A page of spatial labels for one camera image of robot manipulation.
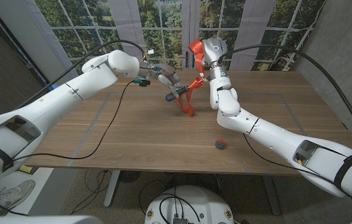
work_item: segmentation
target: red cloth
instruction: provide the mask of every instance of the red cloth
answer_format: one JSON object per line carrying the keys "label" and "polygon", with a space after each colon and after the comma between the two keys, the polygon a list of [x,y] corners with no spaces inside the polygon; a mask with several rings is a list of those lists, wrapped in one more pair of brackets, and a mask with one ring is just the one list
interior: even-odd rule
{"label": "red cloth", "polygon": [[188,92],[186,92],[187,106],[181,104],[180,97],[176,99],[177,104],[182,108],[183,112],[188,114],[189,116],[194,115],[194,107],[190,104],[191,95],[193,94],[193,90],[196,88],[200,88],[202,86],[203,80],[201,77],[196,77],[193,82],[188,86]]}

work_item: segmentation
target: table surface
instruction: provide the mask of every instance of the table surface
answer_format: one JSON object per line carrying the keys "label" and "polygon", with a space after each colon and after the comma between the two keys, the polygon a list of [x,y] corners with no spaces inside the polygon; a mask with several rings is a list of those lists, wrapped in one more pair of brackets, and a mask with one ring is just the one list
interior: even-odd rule
{"label": "table surface", "polygon": [[[188,85],[197,71],[179,71]],[[328,139],[352,148],[352,134],[308,82],[296,72],[228,72],[241,107],[298,134]],[[68,157],[90,154],[112,120],[130,78],[78,105],[48,133],[36,153]],[[26,165],[84,169],[291,175],[296,171],[264,161],[248,147],[242,133],[222,128],[209,103],[209,84],[194,90],[195,114],[184,114],[157,80],[148,87],[130,84],[118,114],[98,150],[81,160],[31,157]],[[224,139],[227,147],[215,147]],[[277,154],[249,139],[263,157],[287,165]]]}

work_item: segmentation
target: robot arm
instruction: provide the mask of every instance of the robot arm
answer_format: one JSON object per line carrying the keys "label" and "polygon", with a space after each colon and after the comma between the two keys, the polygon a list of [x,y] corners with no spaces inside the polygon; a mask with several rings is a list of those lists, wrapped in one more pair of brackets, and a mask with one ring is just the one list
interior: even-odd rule
{"label": "robot arm", "polygon": [[330,194],[352,196],[352,149],[336,142],[291,133],[241,108],[226,69],[217,64],[219,57],[227,52],[225,41],[208,39],[202,44],[203,65],[210,67],[211,73],[210,103],[218,110],[218,124],[247,134],[283,157],[290,166],[329,180],[298,171]]}
{"label": "robot arm", "polygon": [[0,178],[17,170],[49,130],[83,100],[116,82],[117,75],[139,73],[137,58],[115,50],[93,58],[82,67],[84,74],[41,96],[31,104],[0,115]]}
{"label": "robot arm", "polygon": [[139,77],[142,80],[148,80],[149,77],[156,77],[164,86],[168,87],[170,93],[165,96],[167,101],[178,98],[181,94],[188,91],[187,86],[180,85],[180,79],[175,68],[167,64],[149,64],[146,61],[140,63]]}

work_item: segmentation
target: window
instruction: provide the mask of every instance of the window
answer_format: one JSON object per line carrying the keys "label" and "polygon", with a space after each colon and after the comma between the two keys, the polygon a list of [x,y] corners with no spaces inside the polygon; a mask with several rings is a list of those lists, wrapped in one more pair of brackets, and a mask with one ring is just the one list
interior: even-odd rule
{"label": "window", "polygon": [[[277,0],[261,43],[301,49],[313,30],[323,4],[324,0]],[[261,47],[252,70],[286,71],[296,57],[291,52]]]}
{"label": "window", "polygon": [[[116,4],[110,6],[109,2],[112,1],[35,0],[35,2],[71,63],[75,63],[95,47],[119,39],[111,14],[111,10],[113,12],[119,10],[117,9],[119,6]],[[146,47],[154,49],[155,52],[148,57],[150,63],[167,63],[176,69],[182,69],[182,0],[136,0],[134,4],[137,4],[139,10]],[[301,49],[310,31],[313,30],[323,4],[324,0],[277,0],[264,31],[262,44]],[[197,10],[196,14],[200,15],[199,21],[195,21],[199,24],[198,38],[203,40],[220,37],[226,41],[229,51],[234,50],[245,0],[201,0],[200,5],[200,8],[194,9]],[[123,50],[120,43],[112,44],[88,58],[115,49]],[[288,70],[296,57],[295,54],[283,50],[259,48],[252,69]],[[231,56],[228,56],[225,58],[227,69],[230,63]],[[81,66],[82,64],[76,68],[79,74],[82,73]]]}
{"label": "window", "polygon": [[[244,5],[241,0],[202,0],[199,39],[220,37],[226,41],[228,51],[234,50]],[[228,70],[231,56],[224,61]]]}
{"label": "window", "polygon": [[137,0],[150,63],[167,63],[182,69],[182,1]]}
{"label": "window", "polygon": [[[107,0],[35,0],[35,3],[71,63],[95,47],[119,39]],[[88,58],[116,49],[122,50],[121,44],[109,45]],[[82,74],[82,65],[75,68],[78,74]]]}

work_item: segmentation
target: forest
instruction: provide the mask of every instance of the forest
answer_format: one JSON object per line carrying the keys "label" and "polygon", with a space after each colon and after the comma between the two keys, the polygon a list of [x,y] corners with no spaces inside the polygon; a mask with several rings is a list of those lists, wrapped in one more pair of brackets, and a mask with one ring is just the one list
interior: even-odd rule
{"label": "forest", "polygon": [[[69,58],[82,57],[102,42],[118,39],[118,32],[111,15],[111,6],[107,0],[61,0],[67,12],[57,0],[35,0],[49,26],[61,43]],[[199,39],[220,37],[226,41],[228,50],[233,50],[237,38],[237,28],[241,23],[245,0],[201,0]],[[315,20],[323,0],[303,0],[294,21],[291,22],[298,0],[277,0],[267,27],[262,44],[281,44],[297,47],[306,33],[307,27]],[[137,0],[144,40],[148,49],[154,49],[150,63],[168,63],[181,69],[182,63],[182,1],[181,0]],[[100,26],[107,29],[72,29],[73,26]],[[277,30],[276,28],[293,28],[298,31]],[[106,51],[122,50],[121,44],[106,47]],[[104,54],[100,50],[94,55]],[[256,60],[275,60],[277,50],[260,48]],[[280,51],[278,57],[290,58],[291,53]],[[282,70],[286,65],[284,59],[274,62],[272,70]],[[252,70],[267,70],[272,63],[255,62]],[[80,74],[81,66],[76,68]]]}

